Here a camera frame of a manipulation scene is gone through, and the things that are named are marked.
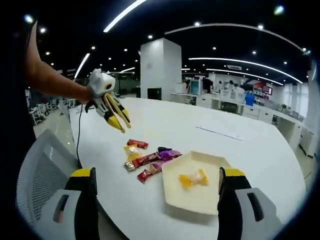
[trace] human arm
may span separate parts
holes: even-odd
[[[87,103],[91,99],[87,87],[62,76],[41,61],[36,37],[37,23],[32,28],[24,62],[28,83],[43,94],[78,99],[82,103]]]

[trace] purple candy wrapper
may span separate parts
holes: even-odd
[[[169,161],[177,157],[180,157],[182,154],[176,150],[168,150],[159,152],[158,155],[163,161]]]

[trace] white round table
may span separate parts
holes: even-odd
[[[131,129],[122,134],[95,110],[82,113],[79,158],[84,168],[95,167],[97,198],[116,226],[130,239],[212,240],[219,232],[218,216],[188,212],[165,203],[162,174],[137,180],[141,167],[128,173],[123,167],[129,139],[149,143],[144,155],[160,146],[187,153],[197,151],[226,158],[246,174],[276,205],[287,223],[306,194],[299,163],[285,138],[273,125],[243,116],[168,101],[125,98]],[[79,109],[70,111],[74,141],[78,140]],[[243,140],[196,128],[212,126]]]

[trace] yellow candy wrapper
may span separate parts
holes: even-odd
[[[128,162],[132,162],[133,160],[140,158],[142,156],[142,153],[140,153],[138,150],[137,144],[125,146],[123,149],[126,152]]]
[[[203,169],[199,169],[196,173],[191,175],[180,174],[179,179],[185,188],[190,188],[197,184],[204,186],[209,184],[208,178]]]

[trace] ceiling light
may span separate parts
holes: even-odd
[[[189,60],[219,60],[219,61],[232,61],[232,62],[238,62],[238,63],[244,63],[244,64],[252,64],[252,65],[264,67],[266,69],[271,69],[273,71],[276,71],[278,73],[284,74],[284,75],[288,76],[289,78],[292,78],[292,79],[296,80],[298,83],[301,83],[301,84],[303,83],[302,81],[300,81],[299,79],[295,78],[294,76],[291,76],[288,73],[285,73],[283,71],[280,71],[280,70],[275,69],[275,68],[270,67],[270,66],[262,65],[262,64],[259,64],[259,63],[251,62],[251,61],[244,61],[244,60],[231,59],[231,58],[221,58],[221,57],[193,57],[193,58],[189,58]]]
[[[133,69],[135,69],[135,67],[131,67],[131,68],[128,68],[128,69],[122,70],[121,72],[122,72],[122,73],[124,73],[124,72],[130,71],[130,70],[133,70]]]
[[[80,63],[80,66],[78,68],[78,70],[75,72],[74,78],[76,79],[78,77],[78,74],[80,73],[80,70],[82,69],[82,67],[84,66],[85,62],[87,61],[88,57],[90,56],[90,53],[87,53],[82,62]]]
[[[46,31],[47,31],[47,29],[45,27],[41,27],[40,28],[40,33],[41,34],[44,34]]]
[[[285,8],[283,6],[277,6],[274,10],[274,15],[280,15],[284,13]]]
[[[29,14],[26,14],[24,15],[24,20],[28,23],[28,24],[32,24],[34,22],[34,18],[29,15]]]
[[[104,33],[109,32],[121,19],[123,19],[127,14],[129,14],[132,10],[134,10],[139,5],[143,4],[147,0],[136,0],[130,6],[128,6],[125,10],[123,10],[112,22],[109,23],[108,26],[103,30]]]
[[[231,70],[222,70],[222,69],[211,69],[211,68],[207,68],[206,69],[207,71],[220,71],[220,72],[229,72],[229,73],[235,73],[235,74],[244,74],[244,72],[240,72],[240,71],[231,71]],[[271,79],[268,79],[268,78],[265,78],[265,77],[262,77],[262,76],[257,76],[257,75],[253,75],[253,74],[249,74],[249,73],[246,73],[248,76],[252,76],[252,77],[255,77],[255,78],[261,78],[261,79],[265,79],[265,80],[268,80],[272,83],[276,83],[276,84],[279,84],[281,86],[283,86],[282,83],[280,82],[277,82],[277,81],[274,81],[274,80],[271,80]]]

